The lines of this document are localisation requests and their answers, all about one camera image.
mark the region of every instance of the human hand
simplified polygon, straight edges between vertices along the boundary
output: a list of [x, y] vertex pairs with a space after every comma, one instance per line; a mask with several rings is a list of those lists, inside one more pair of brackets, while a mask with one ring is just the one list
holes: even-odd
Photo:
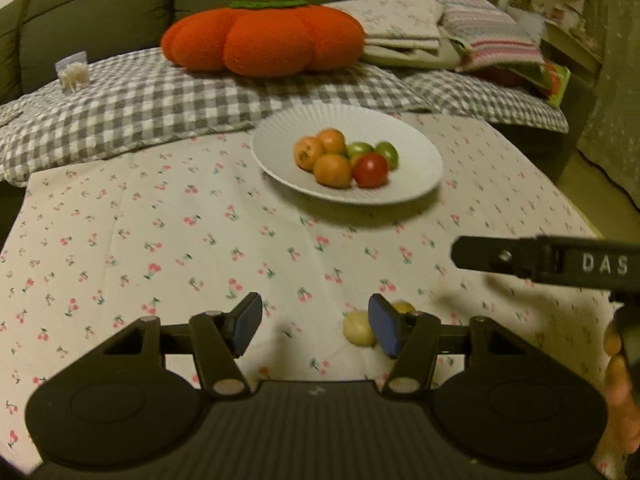
[[604, 351], [611, 357], [604, 386], [608, 424], [621, 450], [633, 453], [640, 447], [640, 408], [634, 402], [631, 377], [620, 353], [622, 339], [613, 322], [609, 323], [604, 333]]

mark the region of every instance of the plate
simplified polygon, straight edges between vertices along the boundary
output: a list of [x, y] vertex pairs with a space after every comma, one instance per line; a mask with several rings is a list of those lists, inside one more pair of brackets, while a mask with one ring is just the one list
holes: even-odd
[[[311, 173], [293, 160], [293, 145], [303, 136], [324, 128], [340, 130], [347, 144], [383, 140], [398, 150], [399, 167], [389, 173], [388, 183], [376, 189], [349, 189], [318, 184]], [[299, 105], [266, 118], [254, 130], [252, 152], [260, 167], [275, 180], [301, 193], [331, 202], [388, 205], [407, 202], [433, 190], [444, 172], [442, 157], [427, 137], [389, 115], [349, 105]]]

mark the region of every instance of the green curtain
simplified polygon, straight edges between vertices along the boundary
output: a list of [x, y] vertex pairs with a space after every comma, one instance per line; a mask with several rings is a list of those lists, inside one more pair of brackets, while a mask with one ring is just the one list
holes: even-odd
[[603, 66], [578, 149], [640, 207], [640, 0], [588, 0], [585, 19]]

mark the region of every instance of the gingham blanket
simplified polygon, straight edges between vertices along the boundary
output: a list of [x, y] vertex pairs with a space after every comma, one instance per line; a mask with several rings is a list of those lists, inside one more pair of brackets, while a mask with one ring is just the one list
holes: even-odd
[[58, 81], [4, 107], [0, 175], [24, 186], [31, 173], [155, 144], [244, 130], [295, 104], [344, 103], [383, 112], [426, 110], [422, 98], [378, 67], [277, 80], [192, 74], [158, 48], [91, 65], [92, 86], [64, 95]]
[[491, 124], [519, 124], [561, 133], [569, 131], [561, 110], [523, 90], [446, 70], [404, 74], [401, 78], [427, 101], [433, 113], [473, 117]]

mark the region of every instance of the orange plush pillow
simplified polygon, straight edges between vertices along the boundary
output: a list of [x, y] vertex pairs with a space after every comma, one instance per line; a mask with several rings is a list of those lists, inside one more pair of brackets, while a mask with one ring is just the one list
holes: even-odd
[[364, 30], [347, 13], [328, 7], [225, 7], [174, 23], [161, 48], [169, 61], [189, 70], [279, 77], [356, 63]]

